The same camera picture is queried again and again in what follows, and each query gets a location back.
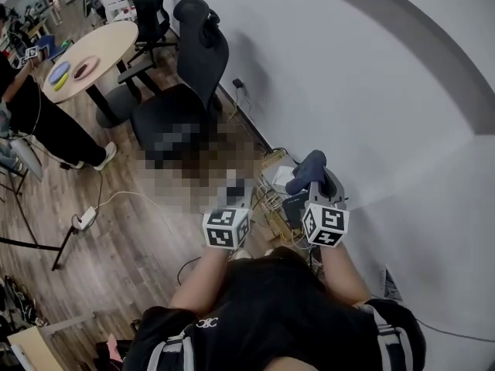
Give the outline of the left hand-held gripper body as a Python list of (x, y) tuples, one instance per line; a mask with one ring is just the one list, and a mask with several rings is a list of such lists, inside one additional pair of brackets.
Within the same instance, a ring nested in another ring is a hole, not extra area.
[(208, 247), (237, 250), (251, 230), (253, 187), (224, 187), (216, 204), (203, 215), (203, 234)]

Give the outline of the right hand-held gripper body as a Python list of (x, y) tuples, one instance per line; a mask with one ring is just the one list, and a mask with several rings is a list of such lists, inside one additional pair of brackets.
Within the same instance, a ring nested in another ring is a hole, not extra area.
[(313, 181), (309, 185), (302, 227), (310, 245), (335, 248), (348, 232), (350, 212), (338, 178), (326, 167), (323, 178), (324, 183)]

